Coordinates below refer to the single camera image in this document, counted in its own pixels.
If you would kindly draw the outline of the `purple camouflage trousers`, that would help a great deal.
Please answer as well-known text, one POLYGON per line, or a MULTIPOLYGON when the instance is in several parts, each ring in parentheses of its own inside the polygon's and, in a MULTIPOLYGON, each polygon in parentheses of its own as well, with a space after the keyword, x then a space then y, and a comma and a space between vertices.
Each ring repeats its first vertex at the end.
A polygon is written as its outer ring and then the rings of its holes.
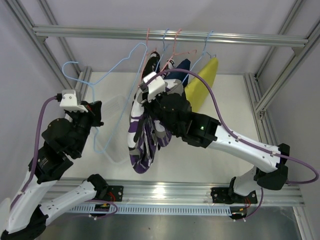
POLYGON ((188 103, 182 82, 166 79, 165 93, 170 94, 167 106, 172 111, 172 119, 153 120, 143 107, 142 93, 139 88, 134 95, 127 135, 130 162, 138 174, 150 168, 157 150, 166 147, 172 135, 186 130, 186 114, 183 110, 184 104, 188 103))

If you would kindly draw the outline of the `white plastic basket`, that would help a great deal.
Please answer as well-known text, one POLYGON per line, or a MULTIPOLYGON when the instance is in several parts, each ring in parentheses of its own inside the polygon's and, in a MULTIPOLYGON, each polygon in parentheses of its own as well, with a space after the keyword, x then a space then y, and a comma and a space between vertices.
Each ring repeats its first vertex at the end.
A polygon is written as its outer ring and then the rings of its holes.
POLYGON ((127 131, 129 128, 128 111, 125 109, 126 98, 117 95, 101 107, 104 125, 96 136, 96 150, 103 153, 115 165, 129 160, 127 131))

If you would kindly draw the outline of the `black white patterned trousers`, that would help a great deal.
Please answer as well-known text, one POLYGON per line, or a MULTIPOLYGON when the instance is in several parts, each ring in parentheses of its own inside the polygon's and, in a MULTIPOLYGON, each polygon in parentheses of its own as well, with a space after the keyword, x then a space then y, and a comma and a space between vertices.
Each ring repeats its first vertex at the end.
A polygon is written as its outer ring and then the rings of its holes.
POLYGON ((153 51, 143 69, 142 79, 152 72, 158 73, 160 71, 160 54, 157 51, 153 51))

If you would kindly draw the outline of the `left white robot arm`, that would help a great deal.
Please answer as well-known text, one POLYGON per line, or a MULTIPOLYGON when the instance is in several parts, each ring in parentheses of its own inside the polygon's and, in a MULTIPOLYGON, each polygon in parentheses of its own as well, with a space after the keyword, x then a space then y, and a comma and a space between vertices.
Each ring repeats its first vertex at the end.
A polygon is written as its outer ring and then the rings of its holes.
POLYGON ((109 185, 99 174, 92 174, 75 189, 47 202, 46 193, 82 156, 91 128, 103 126, 102 102, 81 103, 85 111, 66 111, 70 120, 57 118, 40 135, 43 146, 28 165, 21 192, 11 202, 2 240, 34 240, 46 227, 71 208, 90 200, 104 200, 109 185))

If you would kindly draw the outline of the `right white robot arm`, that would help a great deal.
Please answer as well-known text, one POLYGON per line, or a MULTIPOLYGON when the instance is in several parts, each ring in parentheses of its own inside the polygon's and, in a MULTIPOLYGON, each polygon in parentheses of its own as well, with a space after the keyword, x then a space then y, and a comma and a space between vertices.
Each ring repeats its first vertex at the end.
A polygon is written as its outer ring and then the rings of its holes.
POLYGON ((219 120, 192 112, 184 93, 163 92, 154 99, 143 93, 142 105, 153 119, 188 145, 219 150, 253 165, 248 172, 233 177, 228 188, 214 188, 211 191, 213 201, 244 203, 258 188, 279 191, 285 185, 289 170, 286 160, 279 154, 289 155, 288 145, 266 145, 228 132, 219 120))

